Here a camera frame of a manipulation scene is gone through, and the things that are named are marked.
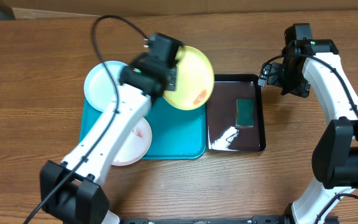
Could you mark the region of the yellow green plate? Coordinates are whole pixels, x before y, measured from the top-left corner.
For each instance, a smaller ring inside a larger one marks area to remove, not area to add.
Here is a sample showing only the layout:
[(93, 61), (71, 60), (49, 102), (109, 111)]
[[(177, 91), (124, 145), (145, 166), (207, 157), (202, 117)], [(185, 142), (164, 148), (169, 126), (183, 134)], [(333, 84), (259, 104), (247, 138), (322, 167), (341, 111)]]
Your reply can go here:
[(179, 110), (195, 110), (203, 106), (214, 88), (214, 70), (202, 51), (185, 46), (177, 53), (175, 91), (165, 91), (164, 99)]

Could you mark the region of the green scrubbing sponge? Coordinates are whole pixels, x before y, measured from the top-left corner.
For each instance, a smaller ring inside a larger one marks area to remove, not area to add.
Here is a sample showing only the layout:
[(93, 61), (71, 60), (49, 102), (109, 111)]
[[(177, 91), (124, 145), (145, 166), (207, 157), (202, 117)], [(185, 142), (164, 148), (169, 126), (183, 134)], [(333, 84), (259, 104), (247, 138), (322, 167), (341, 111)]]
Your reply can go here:
[(238, 98), (236, 101), (236, 126), (254, 126), (254, 100)]

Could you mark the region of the pink white plate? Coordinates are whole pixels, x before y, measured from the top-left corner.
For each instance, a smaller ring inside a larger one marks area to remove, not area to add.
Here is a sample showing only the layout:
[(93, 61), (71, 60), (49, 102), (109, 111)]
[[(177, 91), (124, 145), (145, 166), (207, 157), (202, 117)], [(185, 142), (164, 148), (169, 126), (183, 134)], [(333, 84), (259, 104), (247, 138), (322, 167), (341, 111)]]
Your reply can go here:
[(113, 159), (112, 166), (128, 166), (145, 156), (152, 143), (152, 130), (145, 118), (141, 118), (127, 136)]

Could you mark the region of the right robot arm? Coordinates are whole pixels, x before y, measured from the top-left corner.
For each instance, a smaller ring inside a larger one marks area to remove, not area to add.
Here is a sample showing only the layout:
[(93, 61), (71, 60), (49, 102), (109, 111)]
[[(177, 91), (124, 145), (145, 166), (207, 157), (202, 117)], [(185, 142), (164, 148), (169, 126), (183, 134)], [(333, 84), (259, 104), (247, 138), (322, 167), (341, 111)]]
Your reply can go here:
[(305, 97), (312, 88), (327, 122), (312, 155), (313, 180), (290, 204), (290, 223), (325, 223), (328, 213), (358, 189), (358, 96), (344, 73), (331, 40), (288, 40), (280, 59), (261, 68), (260, 86), (274, 85), (282, 94)]

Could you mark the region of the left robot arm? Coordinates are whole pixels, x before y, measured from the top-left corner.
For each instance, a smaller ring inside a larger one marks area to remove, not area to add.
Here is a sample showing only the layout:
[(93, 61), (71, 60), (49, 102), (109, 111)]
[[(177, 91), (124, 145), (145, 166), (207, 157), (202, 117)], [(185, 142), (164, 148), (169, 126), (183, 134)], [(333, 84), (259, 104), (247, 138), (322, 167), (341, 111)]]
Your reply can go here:
[(135, 124), (151, 109), (170, 84), (179, 59), (142, 53), (114, 78), (106, 61), (113, 97), (85, 138), (60, 163), (47, 161), (40, 171), (39, 211), (63, 223), (120, 223), (110, 211), (102, 186), (111, 163)]

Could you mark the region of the teal plastic tray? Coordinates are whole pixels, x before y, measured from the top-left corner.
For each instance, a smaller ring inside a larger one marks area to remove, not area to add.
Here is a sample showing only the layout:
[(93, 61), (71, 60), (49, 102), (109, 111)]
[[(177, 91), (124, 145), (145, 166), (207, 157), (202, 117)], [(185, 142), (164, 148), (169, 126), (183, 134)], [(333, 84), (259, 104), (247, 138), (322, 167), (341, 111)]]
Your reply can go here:
[(132, 128), (124, 147), (135, 146), (132, 140), (142, 147), (120, 152), (112, 165), (127, 166), (140, 159), (197, 159), (206, 150), (205, 107), (179, 110), (160, 98)]

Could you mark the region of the black water tray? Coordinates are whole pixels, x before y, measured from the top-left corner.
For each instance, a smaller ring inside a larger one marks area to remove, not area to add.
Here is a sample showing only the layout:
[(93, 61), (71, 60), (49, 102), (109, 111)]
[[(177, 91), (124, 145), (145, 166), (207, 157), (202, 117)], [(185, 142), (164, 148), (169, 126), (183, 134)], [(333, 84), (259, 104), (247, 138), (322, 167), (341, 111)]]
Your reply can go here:
[[(207, 150), (262, 152), (266, 148), (261, 89), (254, 74), (216, 74), (206, 102)], [(238, 98), (254, 100), (254, 126), (236, 126)]]

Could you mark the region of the light blue plate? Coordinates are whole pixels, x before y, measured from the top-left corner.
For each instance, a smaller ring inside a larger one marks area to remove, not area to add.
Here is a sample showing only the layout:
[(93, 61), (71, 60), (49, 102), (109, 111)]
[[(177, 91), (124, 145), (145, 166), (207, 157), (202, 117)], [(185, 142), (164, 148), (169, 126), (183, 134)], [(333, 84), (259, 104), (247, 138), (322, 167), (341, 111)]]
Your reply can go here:
[(102, 63), (88, 73), (84, 83), (84, 94), (87, 102), (100, 112), (103, 112), (112, 100), (116, 100), (112, 81)]

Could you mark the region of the cardboard backdrop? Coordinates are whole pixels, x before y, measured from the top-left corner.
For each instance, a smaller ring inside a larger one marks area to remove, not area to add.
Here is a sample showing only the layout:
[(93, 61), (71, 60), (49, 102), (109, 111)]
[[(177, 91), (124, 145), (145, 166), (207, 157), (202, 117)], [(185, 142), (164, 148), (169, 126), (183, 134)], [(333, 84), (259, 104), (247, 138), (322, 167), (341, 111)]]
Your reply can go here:
[(358, 0), (6, 0), (5, 3), (12, 8), (120, 16), (358, 10)]

